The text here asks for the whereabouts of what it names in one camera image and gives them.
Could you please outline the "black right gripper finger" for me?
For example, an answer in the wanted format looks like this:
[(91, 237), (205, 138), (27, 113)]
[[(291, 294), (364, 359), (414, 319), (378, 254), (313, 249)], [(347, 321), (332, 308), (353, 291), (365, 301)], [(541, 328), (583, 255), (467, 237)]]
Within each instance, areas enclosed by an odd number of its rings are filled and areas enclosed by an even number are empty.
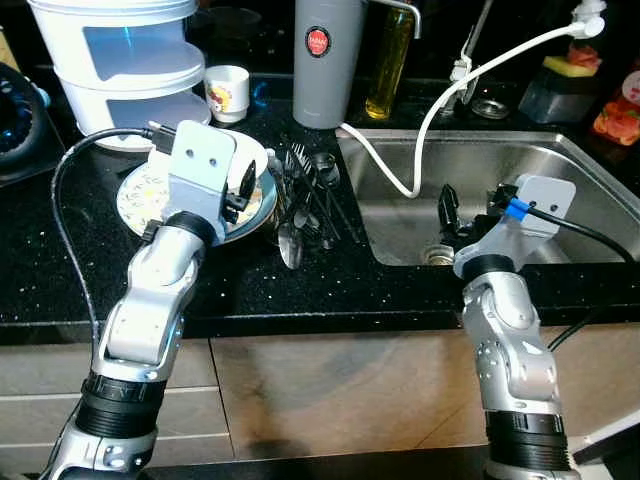
[(438, 220), (442, 243), (460, 243), (460, 216), (458, 197), (451, 186), (440, 189), (438, 200)]

